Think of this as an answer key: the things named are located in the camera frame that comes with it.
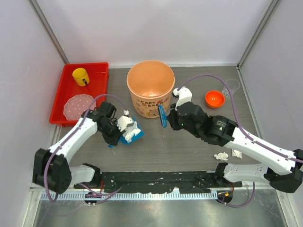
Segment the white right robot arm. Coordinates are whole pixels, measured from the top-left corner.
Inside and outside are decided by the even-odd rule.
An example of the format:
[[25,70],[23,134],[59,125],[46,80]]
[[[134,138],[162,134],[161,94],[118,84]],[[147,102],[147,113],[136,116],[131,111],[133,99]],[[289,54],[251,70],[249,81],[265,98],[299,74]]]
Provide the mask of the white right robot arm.
[[219,163],[214,182],[220,187],[236,182],[268,183],[276,190],[294,193],[303,183],[303,152],[284,150],[241,130],[223,116],[208,116],[200,106],[186,102],[171,104],[167,120],[175,131],[186,130],[202,141],[240,151],[259,161],[255,165]]

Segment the blue plastic dustpan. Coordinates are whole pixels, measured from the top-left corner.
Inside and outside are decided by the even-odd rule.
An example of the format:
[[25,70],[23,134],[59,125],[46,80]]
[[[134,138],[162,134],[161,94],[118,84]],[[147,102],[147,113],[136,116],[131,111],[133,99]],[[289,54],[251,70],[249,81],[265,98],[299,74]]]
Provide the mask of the blue plastic dustpan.
[[118,143],[130,145],[144,136],[138,122],[135,121],[132,126],[126,126],[124,133],[119,137]]

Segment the blue hand brush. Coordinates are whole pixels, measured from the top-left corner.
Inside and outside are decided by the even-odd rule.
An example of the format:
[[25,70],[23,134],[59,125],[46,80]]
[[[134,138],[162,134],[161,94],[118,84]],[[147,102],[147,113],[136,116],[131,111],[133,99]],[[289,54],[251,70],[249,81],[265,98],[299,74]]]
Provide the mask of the blue hand brush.
[[165,109],[162,105],[158,105],[158,112],[159,112],[159,116],[160,116],[160,122],[163,128],[167,127],[167,116],[166,116],[166,112]]

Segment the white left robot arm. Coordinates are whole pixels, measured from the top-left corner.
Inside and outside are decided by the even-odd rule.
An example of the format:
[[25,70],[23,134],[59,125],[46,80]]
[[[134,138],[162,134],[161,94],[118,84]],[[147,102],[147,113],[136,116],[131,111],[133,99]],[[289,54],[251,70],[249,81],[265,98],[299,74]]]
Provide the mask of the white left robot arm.
[[69,162],[78,149],[96,132],[104,141],[116,146],[122,132],[115,118],[116,107],[102,102],[99,108],[84,112],[77,124],[56,144],[35,153],[32,182],[57,194],[64,193],[72,184],[84,183],[95,189],[101,182],[100,168],[82,164],[70,167]]

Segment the orange capybara bucket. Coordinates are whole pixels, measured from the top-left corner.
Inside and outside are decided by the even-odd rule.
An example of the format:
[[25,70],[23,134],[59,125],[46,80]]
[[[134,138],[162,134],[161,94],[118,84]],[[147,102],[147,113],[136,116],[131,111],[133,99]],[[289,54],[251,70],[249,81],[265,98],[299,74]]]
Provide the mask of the orange capybara bucket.
[[129,70],[126,83],[140,116],[159,117],[159,105],[165,111],[169,109],[175,75],[167,64],[155,60],[142,61]]

